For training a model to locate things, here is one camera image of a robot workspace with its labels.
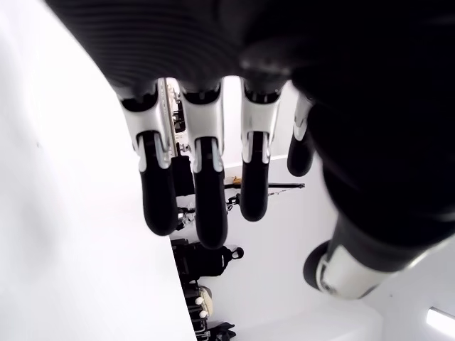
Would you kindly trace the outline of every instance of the white surface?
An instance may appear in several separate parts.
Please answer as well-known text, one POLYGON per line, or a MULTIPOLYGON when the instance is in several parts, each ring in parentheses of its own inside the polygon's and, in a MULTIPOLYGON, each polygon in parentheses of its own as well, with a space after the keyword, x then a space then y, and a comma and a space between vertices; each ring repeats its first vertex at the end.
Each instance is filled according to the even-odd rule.
POLYGON ((452 341, 426 324, 427 311, 455 315, 455 242, 384 282, 364 301, 384 316, 384 341, 452 341))
POLYGON ((237 334, 236 341, 380 341, 382 318, 356 301, 334 301, 311 312, 260 325, 237 334))
POLYGON ((0 340, 194 340, 117 99, 41 2, 0 2, 0 80, 0 340))
POLYGON ((438 331, 455 339, 455 319, 450 318, 435 309, 429 309, 427 323, 438 331))

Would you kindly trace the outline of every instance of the black bag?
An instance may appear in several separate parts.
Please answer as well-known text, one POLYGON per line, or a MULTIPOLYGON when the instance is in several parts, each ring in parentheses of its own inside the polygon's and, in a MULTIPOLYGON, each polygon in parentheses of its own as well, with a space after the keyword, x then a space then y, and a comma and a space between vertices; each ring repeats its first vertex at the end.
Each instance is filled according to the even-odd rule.
POLYGON ((200 243, 174 246, 178 272, 187 283, 204 276, 219 276, 231 260, 241 259, 243 255, 241 247, 231 251, 227 247, 205 249, 200 243))
POLYGON ((224 322, 216 327, 209 329, 210 337, 209 341, 228 341, 232 339, 236 334, 230 330, 230 328, 235 327, 235 325, 231 325, 230 323, 224 322))

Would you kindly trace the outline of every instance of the robotic hand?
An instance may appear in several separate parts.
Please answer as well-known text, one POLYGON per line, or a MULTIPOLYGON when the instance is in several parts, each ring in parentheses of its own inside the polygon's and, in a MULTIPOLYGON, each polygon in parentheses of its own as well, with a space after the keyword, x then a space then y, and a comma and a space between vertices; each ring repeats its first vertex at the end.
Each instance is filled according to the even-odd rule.
POLYGON ((150 229, 177 226, 168 104, 179 81, 193 156, 196 226, 223 245, 222 78, 242 78, 241 211, 267 209, 270 144, 283 84, 298 105, 288 169, 316 150, 339 218, 304 278, 361 298, 455 233, 453 6, 387 1, 47 0, 108 79, 123 107, 150 229))

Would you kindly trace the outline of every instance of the ceiling light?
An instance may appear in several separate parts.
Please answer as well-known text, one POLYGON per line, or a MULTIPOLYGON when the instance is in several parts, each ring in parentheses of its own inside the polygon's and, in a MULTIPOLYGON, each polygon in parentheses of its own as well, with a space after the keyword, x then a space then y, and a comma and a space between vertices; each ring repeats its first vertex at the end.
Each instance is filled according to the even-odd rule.
POLYGON ((430 308, 427 314, 427 323, 433 328, 455 338, 455 316, 430 308))

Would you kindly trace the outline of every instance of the black fingertip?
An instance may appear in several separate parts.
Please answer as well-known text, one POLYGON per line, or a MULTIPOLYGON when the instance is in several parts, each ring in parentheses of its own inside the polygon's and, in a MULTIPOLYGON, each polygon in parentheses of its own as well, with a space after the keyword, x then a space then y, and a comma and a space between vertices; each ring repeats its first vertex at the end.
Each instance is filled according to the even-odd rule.
POLYGON ((314 149, 309 141, 309 135, 305 134, 301 141, 298 141, 292 134, 291 145, 287 156, 287 169, 293 175, 301 177, 306 175, 313 163, 314 149))
POLYGON ((240 211, 249 222, 257 222, 265 216, 268 202, 269 164, 262 162, 263 133, 253 134, 252 158, 243 162, 240 211))
POLYGON ((213 167, 210 138, 201 139, 201 170, 194 174, 196 191, 196 231, 206 249, 221 248, 228 236, 224 171, 213 167))
POLYGON ((322 256, 327 253, 328 250, 328 243, 330 241, 324 242, 318 247, 316 247, 306 258, 304 264, 304 278, 305 282, 307 282, 310 286, 315 288, 316 290, 320 290, 318 287, 318 282, 316 280, 316 271, 318 268, 319 261, 321 260, 322 256))
POLYGON ((142 134, 146 156, 146 170, 141 172, 144 218, 149 229, 159 236, 167 236, 177 228, 178 209, 173 185, 172 166, 163 169, 156 158, 154 133, 142 134))

